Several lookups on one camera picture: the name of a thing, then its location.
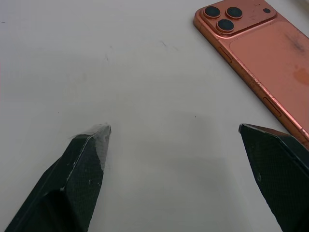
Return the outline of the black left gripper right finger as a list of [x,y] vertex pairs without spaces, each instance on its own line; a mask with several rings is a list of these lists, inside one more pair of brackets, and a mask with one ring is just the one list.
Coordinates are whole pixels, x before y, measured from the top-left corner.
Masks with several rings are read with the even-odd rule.
[[309,151],[293,136],[240,124],[255,181],[284,232],[309,230]]

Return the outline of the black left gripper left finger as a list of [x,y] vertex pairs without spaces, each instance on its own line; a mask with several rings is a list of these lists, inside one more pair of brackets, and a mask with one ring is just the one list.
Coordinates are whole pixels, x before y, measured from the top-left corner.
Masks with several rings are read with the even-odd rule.
[[107,123],[72,138],[40,177],[7,232],[86,232],[96,207],[108,153]]

